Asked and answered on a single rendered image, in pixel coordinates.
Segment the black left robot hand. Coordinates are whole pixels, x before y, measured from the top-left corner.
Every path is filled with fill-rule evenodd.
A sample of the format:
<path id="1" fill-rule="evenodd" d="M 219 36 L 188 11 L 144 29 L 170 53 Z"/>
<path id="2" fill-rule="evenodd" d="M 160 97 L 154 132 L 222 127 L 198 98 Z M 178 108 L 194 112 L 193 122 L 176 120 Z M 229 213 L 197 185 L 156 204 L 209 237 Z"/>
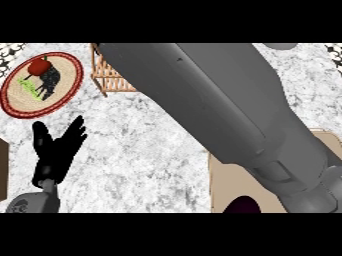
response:
<path id="1" fill-rule="evenodd" d="M 49 179 L 55 184 L 63 182 L 73 157 L 86 138 L 83 118 L 77 116 L 70 123 L 63 135 L 52 138 L 45 124 L 36 121 L 32 124 L 33 150 L 38 155 L 32 185 L 42 187 L 42 182 Z"/>

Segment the dark grey lumpy food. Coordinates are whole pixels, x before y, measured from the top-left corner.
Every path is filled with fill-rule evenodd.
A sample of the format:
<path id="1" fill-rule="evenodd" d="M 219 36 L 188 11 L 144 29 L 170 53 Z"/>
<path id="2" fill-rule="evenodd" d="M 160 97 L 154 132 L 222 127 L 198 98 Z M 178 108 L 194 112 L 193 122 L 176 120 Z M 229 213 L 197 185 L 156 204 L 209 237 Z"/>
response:
<path id="1" fill-rule="evenodd" d="M 45 101 L 54 93 L 54 88 L 60 81 L 60 73 L 54 67 L 49 67 L 45 73 L 39 76 L 39 80 L 42 81 L 42 84 L 35 91 L 38 92 L 40 100 Z"/>

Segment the grey rounded object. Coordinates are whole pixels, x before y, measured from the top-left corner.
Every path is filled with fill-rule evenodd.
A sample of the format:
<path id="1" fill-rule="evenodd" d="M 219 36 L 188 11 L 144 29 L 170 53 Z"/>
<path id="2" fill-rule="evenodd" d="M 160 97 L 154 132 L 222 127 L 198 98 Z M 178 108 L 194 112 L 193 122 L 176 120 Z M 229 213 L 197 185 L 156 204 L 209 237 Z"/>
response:
<path id="1" fill-rule="evenodd" d="M 263 43 L 263 45 L 274 50 L 290 50 L 297 43 Z"/>

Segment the beige tray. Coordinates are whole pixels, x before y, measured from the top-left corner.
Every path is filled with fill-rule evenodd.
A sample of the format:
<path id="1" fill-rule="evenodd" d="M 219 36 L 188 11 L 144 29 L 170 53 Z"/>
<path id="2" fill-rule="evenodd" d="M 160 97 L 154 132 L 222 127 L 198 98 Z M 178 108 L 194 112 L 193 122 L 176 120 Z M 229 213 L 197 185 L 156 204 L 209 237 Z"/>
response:
<path id="1" fill-rule="evenodd" d="M 327 145 L 342 160 L 342 139 L 327 130 L 312 129 L 314 136 Z M 235 164 L 222 164 L 207 155 L 210 212 L 221 213 L 229 202 L 249 196 L 262 213 L 284 213 L 286 210 L 271 192 L 265 190 L 247 171 Z"/>

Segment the round red-rimmed woven plate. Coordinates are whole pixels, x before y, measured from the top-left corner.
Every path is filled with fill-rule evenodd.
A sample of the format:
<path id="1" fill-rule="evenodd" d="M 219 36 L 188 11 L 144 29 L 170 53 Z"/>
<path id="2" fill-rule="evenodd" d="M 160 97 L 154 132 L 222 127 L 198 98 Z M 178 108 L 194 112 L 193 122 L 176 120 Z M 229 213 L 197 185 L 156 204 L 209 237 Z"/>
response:
<path id="1" fill-rule="evenodd" d="M 60 73 L 60 81 L 54 88 L 54 93 L 45 101 L 36 101 L 30 94 L 23 90 L 17 83 L 17 79 L 23 78 L 35 84 L 38 88 L 42 84 L 39 76 L 27 73 L 27 67 L 32 61 L 46 57 L 52 67 Z M 12 69 L 8 74 L 1 90 L 0 104 L 4 112 L 14 118 L 33 119 L 48 115 L 60 109 L 74 96 L 83 79 L 83 68 L 77 58 L 66 52 L 48 52 L 29 58 Z"/>

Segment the red apple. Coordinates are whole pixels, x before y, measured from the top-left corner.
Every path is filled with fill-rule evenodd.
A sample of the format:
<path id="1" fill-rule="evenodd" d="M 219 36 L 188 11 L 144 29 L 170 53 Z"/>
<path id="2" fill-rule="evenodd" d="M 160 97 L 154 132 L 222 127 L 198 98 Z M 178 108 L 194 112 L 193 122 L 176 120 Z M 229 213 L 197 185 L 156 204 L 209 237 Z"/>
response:
<path id="1" fill-rule="evenodd" d="M 46 57 L 38 58 L 32 61 L 27 67 L 27 73 L 33 76 L 40 76 L 51 67 Z"/>

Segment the green leafy vegetable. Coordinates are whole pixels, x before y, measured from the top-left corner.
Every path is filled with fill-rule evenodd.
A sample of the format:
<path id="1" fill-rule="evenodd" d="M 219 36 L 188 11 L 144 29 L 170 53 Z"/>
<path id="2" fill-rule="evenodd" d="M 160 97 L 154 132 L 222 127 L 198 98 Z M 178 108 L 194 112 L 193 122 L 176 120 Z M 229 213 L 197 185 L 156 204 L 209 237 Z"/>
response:
<path id="1" fill-rule="evenodd" d="M 23 90 L 30 94 L 32 98 L 36 101 L 40 101 L 40 93 L 38 92 L 38 89 L 35 88 L 35 84 L 32 81 L 24 80 L 23 78 L 17 79 L 17 83 L 21 86 Z"/>

